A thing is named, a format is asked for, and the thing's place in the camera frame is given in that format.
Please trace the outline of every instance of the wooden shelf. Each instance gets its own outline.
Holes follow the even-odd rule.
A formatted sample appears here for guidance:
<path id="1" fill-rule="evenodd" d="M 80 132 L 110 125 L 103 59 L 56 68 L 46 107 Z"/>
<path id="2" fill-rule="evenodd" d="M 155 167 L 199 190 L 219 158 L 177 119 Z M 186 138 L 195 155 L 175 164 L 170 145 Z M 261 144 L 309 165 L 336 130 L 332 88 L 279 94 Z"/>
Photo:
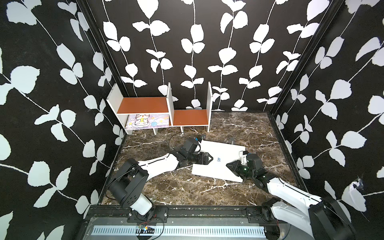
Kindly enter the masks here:
<path id="1" fill-rule="evenodd" d="M 175 110 L 173 126 L 208 126 L 207 110 Z"/>
<path id="2" fill-rule="evenodd" d="M 166 97 L 123 98 L 117 114 L 169 113 Z"/>

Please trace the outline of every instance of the wire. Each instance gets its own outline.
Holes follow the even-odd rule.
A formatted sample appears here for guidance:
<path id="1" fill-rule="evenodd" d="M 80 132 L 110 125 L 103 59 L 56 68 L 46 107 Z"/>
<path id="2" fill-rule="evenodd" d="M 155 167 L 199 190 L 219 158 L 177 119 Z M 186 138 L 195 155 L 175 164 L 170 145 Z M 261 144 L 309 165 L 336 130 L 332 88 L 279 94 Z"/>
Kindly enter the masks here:
<path id="1" fill-rule="evenodd" d="M 179 133 L 182 133 L 182 132 L 177 132 L 177 133 L 175 133 L 175 134 L 173 134 L 172 136 L 171 136 L 171 138 L 168 140 L 168 146 L 169 146 L 169 148 L 171 149 L 171 150 L 174 150 L 171 146 L 170 146 L 170 140 L 173 138 L 173 136 L 175 136 L 176 134 L 179 134 Z"/>

